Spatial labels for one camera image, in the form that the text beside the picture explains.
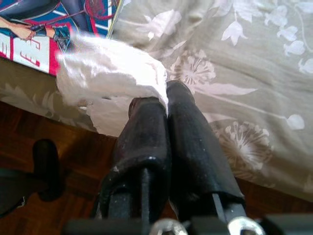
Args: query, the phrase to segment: magazine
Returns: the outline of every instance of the magazine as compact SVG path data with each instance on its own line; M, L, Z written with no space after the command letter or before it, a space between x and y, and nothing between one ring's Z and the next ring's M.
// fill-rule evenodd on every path
M72 31L111 36L122 0L0 0L0 57L56 75Z

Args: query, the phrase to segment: magazine cover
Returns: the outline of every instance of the magazine cover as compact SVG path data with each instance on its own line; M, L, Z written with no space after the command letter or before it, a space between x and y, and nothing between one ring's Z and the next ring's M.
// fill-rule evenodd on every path
M71 31L111 36L122 0L0 0L0 57L56 75Z

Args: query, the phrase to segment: parquet floor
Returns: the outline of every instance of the parquet floor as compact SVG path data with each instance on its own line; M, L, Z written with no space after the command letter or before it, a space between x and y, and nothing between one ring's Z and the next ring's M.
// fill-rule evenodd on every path
M0 219L0 235L59 235L70 218L88 217L101 179L108 173L115 138L65 126L0 102L0 167L32 171L32 145L53 140L66 175L66 191L45 203L36 194L25 207ZM309 202L238 181L251 217L266 213L313 212ZM173 216L167 207L164 216Z

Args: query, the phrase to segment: hand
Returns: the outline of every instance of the hand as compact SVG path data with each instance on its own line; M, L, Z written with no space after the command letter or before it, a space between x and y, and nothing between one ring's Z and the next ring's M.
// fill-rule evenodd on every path
M32 39L36 35L35 31L32 31L31 29L29 29L30 27L31 25L12 23L9 29L14 34L16 34L20 39L27 41L27 40Z

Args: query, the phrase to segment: bed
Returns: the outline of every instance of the bed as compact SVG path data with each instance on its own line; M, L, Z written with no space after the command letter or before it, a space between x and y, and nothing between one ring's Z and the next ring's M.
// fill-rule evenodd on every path
M312 29L311 1L124 0L112 37L190 88L236 177L313 202ZM54 77L0 67L2 102L95 131Z

